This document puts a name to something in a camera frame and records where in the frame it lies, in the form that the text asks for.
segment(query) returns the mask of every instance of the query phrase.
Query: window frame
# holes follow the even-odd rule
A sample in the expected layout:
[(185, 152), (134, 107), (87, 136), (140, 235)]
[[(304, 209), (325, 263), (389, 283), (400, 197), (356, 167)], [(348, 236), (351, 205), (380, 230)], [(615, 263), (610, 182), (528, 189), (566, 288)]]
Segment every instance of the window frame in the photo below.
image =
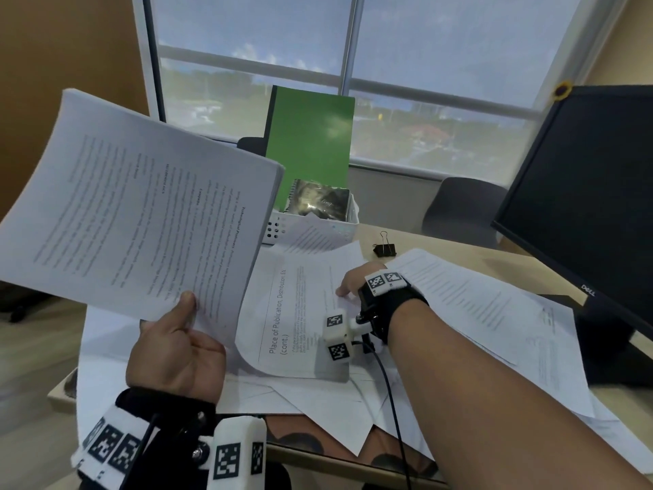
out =
[[(535, 106), (533, 108), (524, 108), (477, 98), (461, 97), (352, 77), (358, 44), (358, 32), (360, 31), (361, 19), (363, 18), (365, 0), (351, 0), (346, 43), (339, 75), (158, 44), (152, 8), (155, 0), (133, 0), (133, 5), (136, 18), (136, 31), (143, 61), (146, 91), (148, 102), (150, 103), (150, 114), (161, 121), (166, 121), (164, 97), (161, 89), (161, 59), (170, 59), (184, 63), (211, 66), (223, 70), (246, 72), (303, 83), (327, 85), (335, 87), (339, 95), (348, 95), (349, 91), (360, 91), (472, 112), (525, 119), (535, 124), (534, 132), (527, 141), (527, 144), (530, 144), (539, 128), (539, 124), (545, 118), (549, 106), (551, 89), (560, 81), (571, 81), (580, 84), (585, 82), (592, 65), (607, 41), (627, 1), (581, 0), (579, 2), (579, 7), (572, 17), (572, 21), (567, 28), (549, 72), (543, 80), (543, 85), (535, 99)], [(231, 138), (224, 138), (213, 134), (204, 135), (223, 142), (234, 143), (234, 140)], [(515, 172), (518, 171), (521, 162), (523, 162), (523, 158), (515, 165)], [(356, 156), (350, 157), (349, 166), (425, 180), (444, 180), (449, 176), (455, 176), (454, 174), (430, 168), (420, 168)]]

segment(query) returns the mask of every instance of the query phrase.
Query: qr code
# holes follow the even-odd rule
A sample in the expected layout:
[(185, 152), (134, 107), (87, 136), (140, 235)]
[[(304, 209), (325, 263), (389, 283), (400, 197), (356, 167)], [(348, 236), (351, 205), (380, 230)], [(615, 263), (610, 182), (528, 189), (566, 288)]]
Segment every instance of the qr code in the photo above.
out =
[(336, 325), (342, 325), (342, 315), (330, 316), (326, 319), (327, 327), (334, 327)]
[(374, 278), (371, 278), (368, 280), (368, 285), (370, 286), (371, 289), (375, 289), (377, 287), (381, 287), (385, 283), (385, 280), (381, 275), (377, 275)]
[(86, 435), (86, 438), (82, 442), (82, 447), (84, 449), (86, 449), (86, 447), (88, 447), (88, 444), (90, 444), (91, 440), (93, 440), (95, 438), (95, 435), (100, 433), (100, 430), (102, 429), (103, 426), (104, 426), (104, 418), (100, 418), (100, 421), (95, 423), (95, 426), (93, 427), (91, 432), (88, 435)]
[(263, 442), (252, 442), (251, 445), (251, 473), (263, 473)]
[(140, 440), (127, 433), (123, 441), (120, 442), (118, 449), (116, 449), (111, 459), (109, 459), (109, 466), (116, 468), (122, 474), (127, 474), (129, 467), (134, 462), (139, 445)]
[(349, 351), (347, 351), (347, 346), (345, 344), (329, 346), (329, 353), (331, 354), (331, 359), (334, 361), (349, 357)]
[(114, 451), (123, 433), (111, 425), (107, 425), (102, 433), (95, 439), (88, 453), (100, 462), (106, 461), (109, 454)]
[(401, 280), (402, 276), (399, 275), (397, 272), (392, 272), (392, 273), (384, 273), (383, 276), (388, 282), (396, 282), (397, 280)]
[(216, 465), (213, 468), (213, 479), (236, 478), (240, 464), (240, 442), (216, 447)]

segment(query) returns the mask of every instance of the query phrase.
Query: gray wall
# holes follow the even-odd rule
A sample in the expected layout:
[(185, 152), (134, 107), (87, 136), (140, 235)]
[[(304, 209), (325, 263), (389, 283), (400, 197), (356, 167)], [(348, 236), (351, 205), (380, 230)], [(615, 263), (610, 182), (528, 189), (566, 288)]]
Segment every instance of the gray wall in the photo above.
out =
[(361, 223), (419, 234), (440, 182), (349, 167)]

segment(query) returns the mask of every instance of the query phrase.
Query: brown desk mat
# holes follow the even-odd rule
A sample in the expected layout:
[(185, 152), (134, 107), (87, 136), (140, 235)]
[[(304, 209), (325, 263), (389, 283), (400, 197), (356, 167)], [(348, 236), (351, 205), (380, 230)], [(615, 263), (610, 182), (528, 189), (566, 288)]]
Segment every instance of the brown desk mat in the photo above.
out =
[[(268, 443), (284, 445), (303, 452), (355, 462), (379, 469), (404, 473), (399, 443), (395, 437), (373, 427), (356, 457), (329, 433), (304, 415), (266, 415)], [(435, 479), (437, 464), (404, 444), (411, 475)]]

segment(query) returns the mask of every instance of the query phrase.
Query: dell monitor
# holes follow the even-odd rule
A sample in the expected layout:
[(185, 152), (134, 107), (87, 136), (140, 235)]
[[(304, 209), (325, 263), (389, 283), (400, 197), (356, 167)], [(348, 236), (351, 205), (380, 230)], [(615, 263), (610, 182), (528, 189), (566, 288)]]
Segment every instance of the dell monitor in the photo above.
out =
[(653, 360), (630, 344), (634, 330), (653, 340), (653, 86), (559, 97), (492, 225), (587, 294), (588, 383), (653, 387)]

